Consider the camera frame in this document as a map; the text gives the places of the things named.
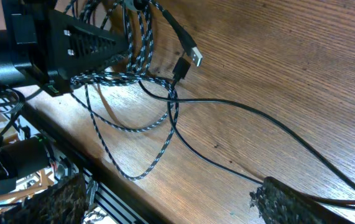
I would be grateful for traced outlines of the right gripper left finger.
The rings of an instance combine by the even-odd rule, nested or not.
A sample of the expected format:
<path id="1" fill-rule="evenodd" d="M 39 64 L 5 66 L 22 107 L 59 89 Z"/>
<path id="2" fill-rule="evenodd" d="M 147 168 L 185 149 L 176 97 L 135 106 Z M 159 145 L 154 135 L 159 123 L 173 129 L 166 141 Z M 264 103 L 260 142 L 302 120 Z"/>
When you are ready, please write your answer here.
<path id="1" fill-rule="evenodd" d="M 83 174 L 66 177 L 0 214 L 0 224 L 81 223 L 89 203 Z"/>

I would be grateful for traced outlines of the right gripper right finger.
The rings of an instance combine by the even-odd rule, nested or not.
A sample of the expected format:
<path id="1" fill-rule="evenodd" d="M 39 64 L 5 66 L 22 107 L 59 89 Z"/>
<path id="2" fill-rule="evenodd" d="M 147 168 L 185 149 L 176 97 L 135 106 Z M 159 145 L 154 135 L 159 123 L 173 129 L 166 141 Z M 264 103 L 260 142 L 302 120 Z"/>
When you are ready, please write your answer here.
<path id="1" fill-rule="evenodd" d="M 258 209 L 266 224 L 351 223 L 274 177 L 266 177 L 263 184 L 249 195 L 251 206 Z"/>

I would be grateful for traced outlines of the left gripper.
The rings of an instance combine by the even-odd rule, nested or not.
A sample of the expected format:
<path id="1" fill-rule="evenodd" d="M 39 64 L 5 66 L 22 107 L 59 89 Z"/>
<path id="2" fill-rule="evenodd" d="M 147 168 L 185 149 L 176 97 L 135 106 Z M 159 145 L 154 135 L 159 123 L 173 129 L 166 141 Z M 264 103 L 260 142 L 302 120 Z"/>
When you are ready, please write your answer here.
<path id="1" fill-rule="evenodd" d="M 2 0 L 11 62 L 10 87 L 38 85 L 51 96 L 71 92 L 71 78 L 124 59 L 124 36 L 55 11 L 56 1 Z"/>

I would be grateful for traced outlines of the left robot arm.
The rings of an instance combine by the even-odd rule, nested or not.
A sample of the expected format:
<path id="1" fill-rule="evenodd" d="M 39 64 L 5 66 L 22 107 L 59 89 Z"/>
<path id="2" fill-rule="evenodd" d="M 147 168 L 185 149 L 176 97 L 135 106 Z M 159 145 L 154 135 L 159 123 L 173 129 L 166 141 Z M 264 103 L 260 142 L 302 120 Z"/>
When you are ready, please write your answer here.
<path id="1" fill-rule="evenodd" d="M 6 28 L 0 30 L 0 98 L 9 100 L 9 124 L 21 115 L 23 86 L 37 85 L 51 96 L 71 93 L 72 79 L 122 60 L 127 40 L 64 14 L 55 1 L 3 1 Z M 53 150 L 42 136 L 4 145 L 0 134 L 0 195 L 50 164 Z"/>

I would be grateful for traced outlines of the black table edge rail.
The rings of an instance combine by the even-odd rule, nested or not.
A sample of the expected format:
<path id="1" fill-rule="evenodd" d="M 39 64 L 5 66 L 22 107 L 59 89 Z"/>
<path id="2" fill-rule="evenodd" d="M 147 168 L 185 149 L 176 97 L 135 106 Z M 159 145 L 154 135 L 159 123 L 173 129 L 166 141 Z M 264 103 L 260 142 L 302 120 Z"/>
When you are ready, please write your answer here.
<path id="1" fill-rule="evenodd" d="M 75 142 L 53 121 L 33 107 L 27 105 L 22 116 L 41 134 L 50 140 L 54 150 L 59 150 L 85 177 L 85 182 L 94 180 L 98 183 L 94 202 L 104 210 L 116 223 L 170 223 L 139 193 L 135 192 L 125 180 L 118 175 L 107 173 L 105 168 L 96 165 L 82 153 L 82 145 Z"/>

